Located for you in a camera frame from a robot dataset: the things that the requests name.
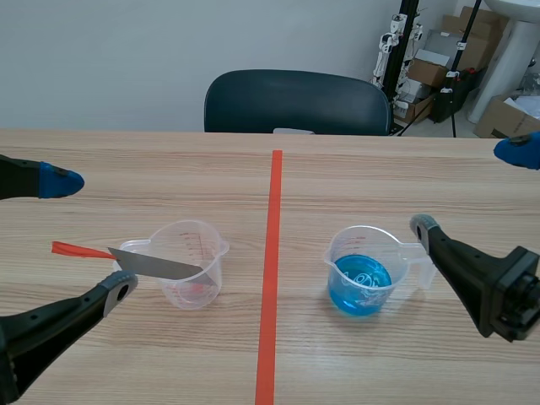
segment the plastic measuring cup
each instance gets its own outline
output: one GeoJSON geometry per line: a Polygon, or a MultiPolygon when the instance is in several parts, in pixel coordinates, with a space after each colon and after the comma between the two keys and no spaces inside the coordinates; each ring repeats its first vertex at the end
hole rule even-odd
{"type": "MultiPolygon", "coordinates": [[[[229,251],[229,244],[212,225],[188,220],[169,224],[149,239],[125,242],[120,249],[202,267],[199,274],[190,278],[158,278],[159,286],[173,305],[196,310],[218,296],[222,285],[221,256],[229,251]]],[[[116,262],[113,267],[121,270],[116,262]]]]}
{"type": "Polygon", "coordinates": [[[420,243],[401,243],[388,232],[372,226],[352,226],[337,233],[325,254],[330,266],[328,292],[341,310],[369,315],[384,305],[419,265],[419,286],[428,289],[435,266],[420,243]]]}

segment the black office chair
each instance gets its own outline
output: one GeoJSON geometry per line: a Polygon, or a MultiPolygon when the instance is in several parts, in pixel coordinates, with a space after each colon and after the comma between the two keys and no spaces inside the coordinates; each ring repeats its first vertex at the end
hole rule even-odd
{"type": "Polygon", "coordinates": [[[392,111],[373,84],[324,73],[242,70],[217,78],[206,96],[206,132],[388,135],[392,111]]]}

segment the red tape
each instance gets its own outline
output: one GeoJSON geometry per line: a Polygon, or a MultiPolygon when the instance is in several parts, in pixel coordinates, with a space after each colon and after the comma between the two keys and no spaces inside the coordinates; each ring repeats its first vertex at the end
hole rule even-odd
{"type": "Polygon", "coordinates": [[[272,153],[268,197],[267,240],[262,276],[261,329],[256,368],[255,405],[273,405],[276,372],[276,320],[278,316],[279,220],[283,150],[272,153]]]}

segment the blue liquid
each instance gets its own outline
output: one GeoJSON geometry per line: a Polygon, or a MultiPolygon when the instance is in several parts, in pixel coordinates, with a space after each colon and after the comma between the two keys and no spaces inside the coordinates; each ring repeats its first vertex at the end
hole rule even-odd
{"type": "MultiPolygon", "coordinates": [[[[377,260],[368,256],[350,255],[335,261],[341,272],[355,283],[367,287],[392,285],[388,271],[377,260]]],[[[392,289],[376,291],[360,289],[343,281],[337,272],[331,272],[328,280],[330,298],[337,307],[352,315],[366,316],[381,309],[392,289]]]]}

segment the measuring cup with blue liquid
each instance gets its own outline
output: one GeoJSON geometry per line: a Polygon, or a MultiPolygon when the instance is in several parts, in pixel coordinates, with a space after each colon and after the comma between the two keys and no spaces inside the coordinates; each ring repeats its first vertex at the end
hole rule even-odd
{"type": "Polygon", "coordinates": [[[325,254],[328,292],[341,310],[357,316],[381,309],[393,290],[419,266],[418,285],[428,289],[436,267],[420,243],[402,243],[383,229],[358,225],[337,233],[325,254]]]}

